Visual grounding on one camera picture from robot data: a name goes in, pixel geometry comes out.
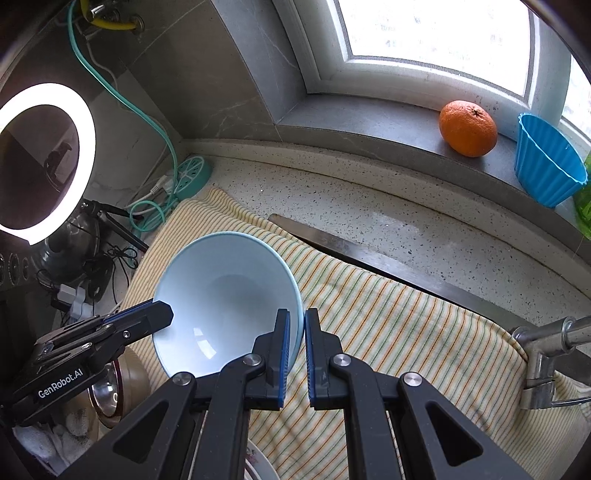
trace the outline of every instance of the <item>orange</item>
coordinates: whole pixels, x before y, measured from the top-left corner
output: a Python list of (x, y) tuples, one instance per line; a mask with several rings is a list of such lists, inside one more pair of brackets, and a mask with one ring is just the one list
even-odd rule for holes
[(456, 152), (480, 157), (496, 145), (495, 121), (479, 105), (463, 100), (448, 103), (439, 114), (439, 131)]

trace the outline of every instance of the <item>screw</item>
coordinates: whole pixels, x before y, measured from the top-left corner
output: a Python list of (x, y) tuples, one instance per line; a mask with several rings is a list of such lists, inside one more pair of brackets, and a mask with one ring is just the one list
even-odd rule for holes
[(255, 367), (262, 362), (262, 358), (260, 355), (257, 355), (256, 353), (249, 353), (244, 356), (242, 361), (245, 365), (248, 365), (249, 367)]
[(193, 376), (189, 372), (179, 372), (178, 374), (174, 374), (173, 383), (180, 387), (184, 387), (189, 384), (192, 378)]
[(346, 367), (351, 364), (351, 357), (344, 353), (337, 353), (333, 357), (333, 362), (335, 363), (335, 365), (338, 365), (339, 367)]
[(135, 28), (131, 31), (134, 35), (139, 35), (145, 30), (144, 20), (138, 14), (130, 15), (129, 21), (135, 23)]
[(415, 372), (404, 374), (402, 379), (409, 387), (418, 387), (421, 383), (423, 383), (423, 378)]

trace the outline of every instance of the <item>ring light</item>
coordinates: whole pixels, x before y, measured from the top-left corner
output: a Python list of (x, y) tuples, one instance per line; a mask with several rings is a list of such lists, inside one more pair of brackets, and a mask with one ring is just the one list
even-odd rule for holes
[(74, 211), (90, 179), (95, 161), (95, 124), (86, 102), (74, 90), (57, 83), (29, 87), (12, 97), (0, 109), (0, 134), (25, 110), (38, 105), (53, 105), (68, 114), (78, 133), (78, 164), (74, 178), (56, 208), (41, 222), (29, 228), (14, 230), (0, 224), (4, 231), (33, 245), (55, 232)]

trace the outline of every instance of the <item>light blue bowl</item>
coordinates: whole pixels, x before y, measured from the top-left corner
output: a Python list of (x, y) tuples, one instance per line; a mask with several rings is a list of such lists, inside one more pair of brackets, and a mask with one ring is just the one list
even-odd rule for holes
[(278, 309), (290, 311), (289, 370), (296, 361), (304, 332), (300, 291), (279, 254), (252, 235), (219, 232), (188, 244), (162, 274), (154, 300), (174, 314), (152, 336), (169, 377), (216, 373), (250, 353), (257, 336), (273, 331)]

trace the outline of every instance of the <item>bowl rim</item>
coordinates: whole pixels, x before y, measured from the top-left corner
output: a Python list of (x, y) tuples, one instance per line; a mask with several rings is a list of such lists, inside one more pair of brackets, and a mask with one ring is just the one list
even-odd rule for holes
[[(291, 286), (293, 288), (293, 290), (295, 291), (295, 297), (296, 297), (296, 301), (297, 301), (297, 333), (295, 335), (295, 344), (294, 344), (294, 351), (293, 351), (293, 355), (290, 355), (289, 360), (288, 360), (288, 367), (287, 367), (287, 373), (289, 374), (291, 372), (291, 369), (293, 368), (295, 362), (296, 362), (296, 357), (298, 355), (298, 353), (300, 352), (301, 349), (301, 341), (302, 341), (302, 337), (304, 335), (304, 305), (302, 303), (301, 300), (301, 293), (300, 293), (300, 288), (297, 285), (296, 282), (296, 278), (294, 277), (293, 272), (290, 270), (289, 266), (287, 265), (287, 263), (285, 263), (285, 260), (283, 260), (283, 258), (281, 257), (281, 255), (279, 253), (277, 253), (270, 245), (266, 244), (264, 241), (262, 241), (260, 238), (257, 238), (253, 235), (250, 235), (248, 233), (244, 233), (244, 232), (235, 232), (235, 231), (224, 231), (224, 232), (214, 232), (214, 233), (209, 233), (207, 235), (203, 235), (199, 238), (196, 238), (195, 240), (189, 242), (187, 245), (185, 245), (184, 247), (182, 247), (181, 250), (179, 250), (170, 260), (170, 262), (168, 263), (168, 265), (166, 265), (166, 268), (164, 269), (164, 271), (162, 272), (162, 274), (160, 275), (160, 278), (158, 279), (158, 284), (156, 285), (156, 288), (154, 290), (154, 298), (152, 299), (152, 301), (155, 301), (156, 296), (158, 294), (158, 289), (160, 287), (160, 282), (162, 280), (162, 278), (164, 278), (164, 276), (166, 275), (167, 270), (170, 268), (170, 266), (173, 264), (174, 260), (186, 249), (188, 249), (190, 246), (192, 246), (193, 244), (196, 244), (202, 240), (205, 239), (209, 239), (215, 236), (238, 236), (238, 237), (243, 237), (245, 239), (248, 239), (250, 241), (254, 241), (256, 244), (259, 244), (260, 246), (264, 247), (267, 251), (269, 251), (270, 253), (273, 254), (273, 256), (275, 257), (276, 260), (279, 260), (279, 263), (281, 264), (281, 266), (283, 267), (283, 269), (285, 270), (285, 272), (287, 273), (290, 281), (291, 281)], [(291, 315), (290, 312), (290, 324), (293, 321), (293, 315)], [(158, 348), (156, 347), (156, 344), (154, 342), (154, 335), (151, 336), (151, 340), (152, 340), (152, 345), (154, 347), (154, 351), (156, 353), (156, 357), (158, 358), (158, 361), (160, 363), (160, 366), (162, 367), (162, 369), (164, 370), (164, 372), (169, 376), (172, 377), (172, 375), (176, 374), (177, 372), (168, 372), (166, 370), (166, 368), (164, 368), (164, 365), (162, 363), (162, 360), (160, 358), (160, 354), (158, 353)]]

